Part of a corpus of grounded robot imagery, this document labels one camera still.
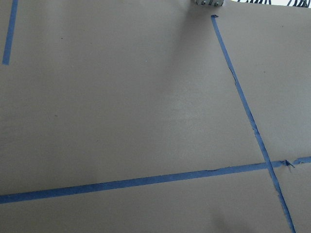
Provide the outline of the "aluminium frame post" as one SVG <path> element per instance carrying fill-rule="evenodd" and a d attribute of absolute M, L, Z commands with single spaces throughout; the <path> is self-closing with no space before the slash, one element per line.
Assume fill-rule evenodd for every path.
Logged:
<path fill-rule="evenodd" d="M 195 0 L 194 1 L 199 6 L 222 6 L 224 3 L 224 0 Z"/>

